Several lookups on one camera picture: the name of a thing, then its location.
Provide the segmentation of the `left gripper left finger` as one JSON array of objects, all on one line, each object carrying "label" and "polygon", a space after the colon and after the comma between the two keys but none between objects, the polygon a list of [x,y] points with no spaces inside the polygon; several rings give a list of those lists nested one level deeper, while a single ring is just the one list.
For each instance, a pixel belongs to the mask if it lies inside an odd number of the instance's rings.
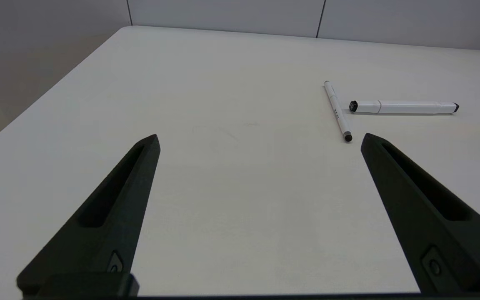
[{"label": "left gripper left finger", "polygon": [[135,143],[17,276],[25,298],[130,298],[131,273],[160,155],[157,135]]}]

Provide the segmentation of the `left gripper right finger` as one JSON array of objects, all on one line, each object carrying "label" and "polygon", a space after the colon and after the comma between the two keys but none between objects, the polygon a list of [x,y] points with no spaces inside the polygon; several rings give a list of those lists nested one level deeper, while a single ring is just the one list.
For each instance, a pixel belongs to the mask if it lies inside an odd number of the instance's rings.
[{"label": "left gripper right finger", "polygon": [[480,295],[480,214],[388,140],[360,150],[420,291]]}]

